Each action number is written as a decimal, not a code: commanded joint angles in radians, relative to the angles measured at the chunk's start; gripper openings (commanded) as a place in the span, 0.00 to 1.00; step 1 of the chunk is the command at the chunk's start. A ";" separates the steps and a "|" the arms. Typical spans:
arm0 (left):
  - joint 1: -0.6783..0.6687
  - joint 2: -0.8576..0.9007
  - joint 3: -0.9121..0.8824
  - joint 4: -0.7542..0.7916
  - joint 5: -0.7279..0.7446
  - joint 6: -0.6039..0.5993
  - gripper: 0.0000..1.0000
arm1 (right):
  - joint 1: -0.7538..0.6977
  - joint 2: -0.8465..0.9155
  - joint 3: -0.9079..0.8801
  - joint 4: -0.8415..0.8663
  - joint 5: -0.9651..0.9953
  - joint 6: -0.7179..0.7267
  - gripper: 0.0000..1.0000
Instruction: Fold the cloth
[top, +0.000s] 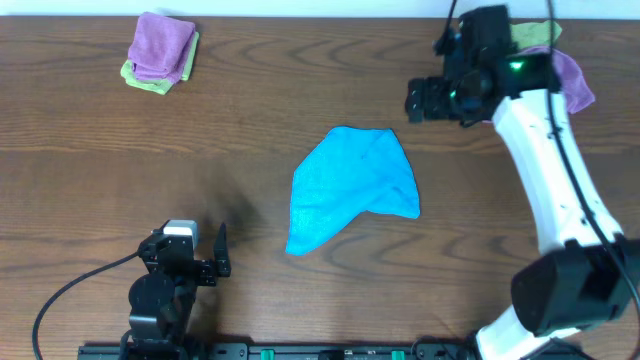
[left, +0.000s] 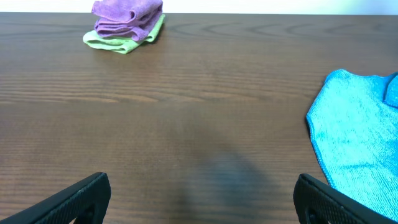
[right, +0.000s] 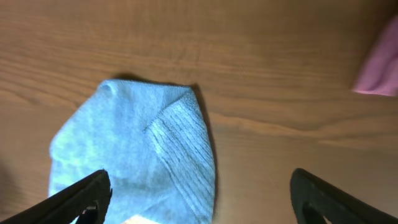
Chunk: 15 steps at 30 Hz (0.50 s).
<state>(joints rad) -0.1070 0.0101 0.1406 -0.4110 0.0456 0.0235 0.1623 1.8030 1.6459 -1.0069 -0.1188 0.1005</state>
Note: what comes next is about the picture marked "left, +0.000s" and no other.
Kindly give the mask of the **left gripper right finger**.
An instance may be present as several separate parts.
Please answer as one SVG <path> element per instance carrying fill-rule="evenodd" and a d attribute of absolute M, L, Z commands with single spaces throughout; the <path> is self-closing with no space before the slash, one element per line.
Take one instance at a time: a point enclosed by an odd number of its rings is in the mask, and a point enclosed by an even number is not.
<path fill-rule="evenodd" d="M 397 224 L 308 174 L 300 174 L 293 200 L 301 224 Z"/>

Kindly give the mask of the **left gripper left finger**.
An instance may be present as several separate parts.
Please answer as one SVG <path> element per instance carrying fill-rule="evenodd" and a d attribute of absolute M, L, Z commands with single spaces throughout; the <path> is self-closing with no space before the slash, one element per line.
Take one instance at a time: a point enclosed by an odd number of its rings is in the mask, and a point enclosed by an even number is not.
<path fill-rule="evenodd" d="M 1 220 L 1 224 L 102 224 L 110 198 L 108 176 L 97 172 Z"/>

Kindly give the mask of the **blue microfiber cloth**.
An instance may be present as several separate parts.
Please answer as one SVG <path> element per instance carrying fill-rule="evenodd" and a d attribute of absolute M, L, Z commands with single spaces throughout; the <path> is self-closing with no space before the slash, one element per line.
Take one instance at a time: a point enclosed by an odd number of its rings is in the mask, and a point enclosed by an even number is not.
<path fill-rule="evenodd" d="M 335 70 L 306 119 L 318 163 L 335 190 L 397 220 L 397 108 L 384 102 L 397 77 Z"/>

